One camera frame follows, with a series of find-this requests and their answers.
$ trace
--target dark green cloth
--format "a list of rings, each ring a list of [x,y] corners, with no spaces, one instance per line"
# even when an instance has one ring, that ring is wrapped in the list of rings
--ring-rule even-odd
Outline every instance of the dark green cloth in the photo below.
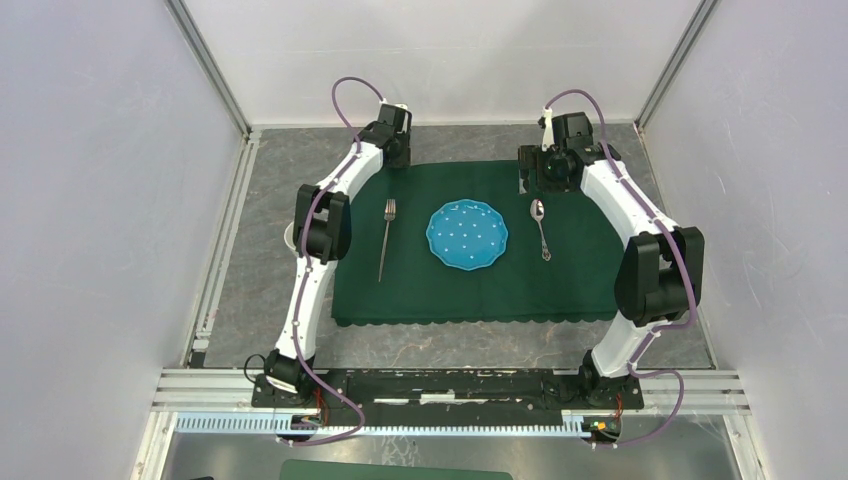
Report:
[[[377,282],[386,199],[397,200],[383,281]],[[451,268],[430,252],[430,216],[447,202],[486,202],[509,230],[506,252],[490,267]],[[530,202],[545,204],[542,225],[551,251],[542,260]],[[336,270],[332,315],[341,326],[445,321],[609,320],[622,257],[615,230],[581,193],[518,194],[512,161],[383,169],[351,207],[353,240]]]
[[[508,473],[286,460],[280,480],[512,480]]]

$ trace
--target white wall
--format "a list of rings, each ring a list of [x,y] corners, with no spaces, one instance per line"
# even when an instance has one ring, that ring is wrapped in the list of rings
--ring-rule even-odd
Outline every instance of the white wall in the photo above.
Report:
[[[187,4],[252,123],[336,126],[329,92],[345,75],[409,104],[419,124],[535,121],[573,87],[632,120],[698,0]],[[371,120],[373,95],[344,90],[351,116]],[[569,107],[587,104],[558,104]]]
[[[0,6],[0,476],[127,478],[239,141],[161,0]]]
[[[775,478],[845,478],[845,2],[722,2],[647,127]]]

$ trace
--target plate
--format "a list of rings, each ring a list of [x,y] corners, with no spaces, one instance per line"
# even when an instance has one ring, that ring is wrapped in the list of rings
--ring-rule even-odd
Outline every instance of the plate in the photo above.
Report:
[[[449,267],[467,271],[495,263],[506,251],[508,236],[497,210],[468,199],[442,205],[427,225],[433,255]]]

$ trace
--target polka dot plate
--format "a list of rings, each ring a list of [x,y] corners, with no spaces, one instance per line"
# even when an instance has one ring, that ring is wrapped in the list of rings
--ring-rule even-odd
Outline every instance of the polka dot plate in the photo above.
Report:
[[[467,199],[444,204],[427,225],[433,255],[449,267],[468,271],[495,263],[506,251],[508,236],[497,210]]]

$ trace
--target green object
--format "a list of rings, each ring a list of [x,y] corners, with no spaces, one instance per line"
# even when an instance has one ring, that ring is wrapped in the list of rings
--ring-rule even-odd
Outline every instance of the green object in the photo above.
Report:
[[[397,218],[378,283],[389,198],[397,200]],[[506,252],[470,272],[443,264],[425,236],[433,212],[464,198],[491,205],[509,230]],[[534,198],[545,204],[549,262],[542,259],[539,228],[530,217]],[[353,240],[336,270],[333,297],[332,315],[341,326],[578,322],[615,315],[613,285],[623,248],[612,225],[582,193],[519,195],[515,160],[383,169],[362,187],[351,210]]]
[[[508,473],[286,460],[280,480],[512,480]]]

